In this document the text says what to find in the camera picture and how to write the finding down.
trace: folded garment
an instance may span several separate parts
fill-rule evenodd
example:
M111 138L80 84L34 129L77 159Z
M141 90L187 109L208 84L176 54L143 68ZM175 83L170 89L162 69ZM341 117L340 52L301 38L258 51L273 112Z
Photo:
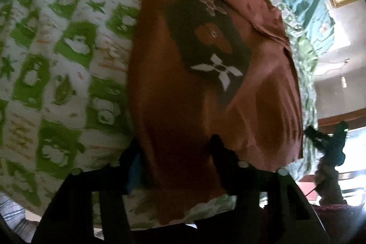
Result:
M128 87L161 223L224 193L213 134L258 169L302 157L297 74L268 0L143 0Z

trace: wall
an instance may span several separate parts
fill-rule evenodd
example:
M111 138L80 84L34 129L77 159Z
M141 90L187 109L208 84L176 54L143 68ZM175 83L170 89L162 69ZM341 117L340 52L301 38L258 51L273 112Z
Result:
M342 46L344 34L350 45L330 49L319 62L335 64L346 59L349 62L339 70L315 77L318 118L366 107L366 2L359 0L338 9L331 8L330 14L338 30L343 31L342 35L336 33L337 47ZM342 87L342 77L345 77L346 88Z

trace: red cloth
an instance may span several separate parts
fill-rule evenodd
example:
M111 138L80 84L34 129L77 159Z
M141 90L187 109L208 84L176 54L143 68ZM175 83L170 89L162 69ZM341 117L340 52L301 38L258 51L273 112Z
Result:
M128 87L162 223L224 193L213 134L258 169L302 157L298 79L268 0L143 0Z

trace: bed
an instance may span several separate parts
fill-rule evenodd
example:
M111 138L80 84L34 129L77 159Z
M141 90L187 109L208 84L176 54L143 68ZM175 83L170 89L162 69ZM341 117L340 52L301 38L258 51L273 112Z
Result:
M314 69L333 44L325 0L270 0L282 12L299 78L303 127L317 126ZM0 191L41 215L73 168L114 163L134 133L126 72L141 0L0 0ZM304 139L295 180L314 167ZM146 190L124 197L131 229L159 227ZM95 224L98 225L97 196ZM191 223L233 209L235 197L202 203Z

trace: person's arm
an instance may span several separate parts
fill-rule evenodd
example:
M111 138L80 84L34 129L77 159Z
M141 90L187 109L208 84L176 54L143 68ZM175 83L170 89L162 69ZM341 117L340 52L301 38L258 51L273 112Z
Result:
M314 182L316 185L324 183L324 187L317 190L322 197L320 205L347 204L343 199L341 188L338 184L338 171L335 168L323 165L323 158L320 159L318 170L315 172Z

